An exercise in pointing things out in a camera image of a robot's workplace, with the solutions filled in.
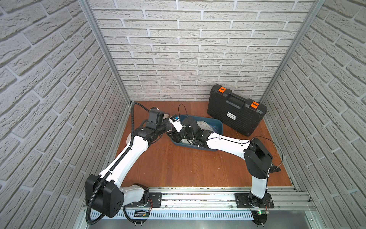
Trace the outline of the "butterfly pastel coaster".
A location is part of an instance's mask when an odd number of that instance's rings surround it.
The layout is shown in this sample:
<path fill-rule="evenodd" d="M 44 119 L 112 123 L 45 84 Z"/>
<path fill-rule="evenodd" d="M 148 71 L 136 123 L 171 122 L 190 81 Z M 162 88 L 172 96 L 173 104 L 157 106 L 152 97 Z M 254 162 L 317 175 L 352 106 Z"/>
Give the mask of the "butterfly pastel coaster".
<path fill-rule="evenodd" d="M 205 121 L 197 121 L 198 126 L 202 129 L 202 130 L 208 130 L 208 131 L 214 131 L 213 127 L 211 125 L 209 125 L 208 123 L 206 123 Z"/>

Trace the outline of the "teal plastic storage box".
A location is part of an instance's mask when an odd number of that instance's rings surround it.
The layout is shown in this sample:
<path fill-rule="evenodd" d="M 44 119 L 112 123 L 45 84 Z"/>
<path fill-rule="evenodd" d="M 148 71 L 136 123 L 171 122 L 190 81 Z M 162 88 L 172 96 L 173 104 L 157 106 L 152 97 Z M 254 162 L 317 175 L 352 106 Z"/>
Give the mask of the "teal plastic storage box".
<path fill-rule="evenodd" d="M 189 117 L 191 118 L 191 121 L 192 120 L 195 120 L 196 122 L 200 121 L 200 120 L 205 121 L 206 123 L 208 123 L 209 125 L 211 125 L 213 127 L 213 130 L 214 130 L 215 133 L 218 133 L 218 134 L 221 134 L 221 135 L 224 134 L 224 126 L 223 126 L 223 123 L 220 120 L 212 119 L 212 118 L 208 118 L 208 117 L 193 116 L 193 115 L 189 115 Z M 205 150 L 205 151 L 216 151 L 216 149 L 201 148 L 201 147 L 192 145 L 186 140 L 181 140 L 180 142 L 176 142 L 171 137 L 170 137 L 170 139 L 173 142 L 173 144 L 176 145 L 176 146 L 185 147 L 185 148 L 192 148 L 192 149 L 198 149 L 198 150 Z"/>

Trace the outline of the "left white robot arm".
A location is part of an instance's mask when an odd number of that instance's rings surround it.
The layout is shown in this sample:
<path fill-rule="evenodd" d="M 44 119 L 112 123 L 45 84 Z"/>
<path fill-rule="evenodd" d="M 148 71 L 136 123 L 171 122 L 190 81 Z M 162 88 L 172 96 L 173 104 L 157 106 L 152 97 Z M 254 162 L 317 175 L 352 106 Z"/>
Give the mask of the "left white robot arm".
<path fill-rule="evenodd" d="M 86 221 L 95 224 L 104 216 L 113 218 L 120 209 L 136 203 L 145 206 L 149 200 L 148 187 L 133 184 L 122 187 L 122 183 L 137 159 L 150 145 L 172 126 L 166 113 L 154 108 L 149 118 L 138 128 L 132 127 L 131 139 L 118 157 L 99 175 L 90 175 L 85 182 Z"/>

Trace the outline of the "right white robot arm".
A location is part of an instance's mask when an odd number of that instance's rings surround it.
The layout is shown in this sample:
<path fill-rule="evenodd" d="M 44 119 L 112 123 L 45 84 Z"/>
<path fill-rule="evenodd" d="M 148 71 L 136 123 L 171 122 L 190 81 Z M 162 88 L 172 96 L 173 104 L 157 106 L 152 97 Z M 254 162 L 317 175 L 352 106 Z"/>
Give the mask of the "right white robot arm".
<path fill-rule="evenodd" d="M 201 129 L 196 120 L 187 117 L 181 120 L 174 115 L 169 118 L 172 131 L 171 139 L 177 143 L 186 140 L 196 148 L 221 150 L 235 155 L 246 162 L 246 167 L 252 176 L 250 197 L 259 200 L 267 193 L 267 184 L 273 156 L 258 138 L 240 140 L 220 135 L 214 131 Z"/>

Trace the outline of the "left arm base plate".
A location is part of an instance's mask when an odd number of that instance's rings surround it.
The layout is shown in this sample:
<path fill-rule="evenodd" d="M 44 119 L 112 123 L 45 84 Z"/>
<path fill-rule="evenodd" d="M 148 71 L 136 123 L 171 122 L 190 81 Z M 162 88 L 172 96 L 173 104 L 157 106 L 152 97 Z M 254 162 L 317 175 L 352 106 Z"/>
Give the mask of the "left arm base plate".
<path fill-rule="evenodd" d="M 143 194 L 142 199 L 136 203 L 136 205 L 140 208 L 159 208 L 161 207 L 162 202 L 162 193 L 161 192 L 149 192 Z"/>

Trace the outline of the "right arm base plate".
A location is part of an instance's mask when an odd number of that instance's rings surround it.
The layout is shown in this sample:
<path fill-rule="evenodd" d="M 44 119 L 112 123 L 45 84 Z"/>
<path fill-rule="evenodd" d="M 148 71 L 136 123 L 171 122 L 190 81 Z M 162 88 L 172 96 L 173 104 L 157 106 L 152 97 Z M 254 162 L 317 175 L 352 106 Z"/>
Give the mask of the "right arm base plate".
<path fill-rule="evenodd" d="M 265 193 L 263 198 L 258 198 L 251 193 L 235 193 L 234 197 L 239 209 L 273 209 L 275 207 L 272 196 L 269 193 Z"/>

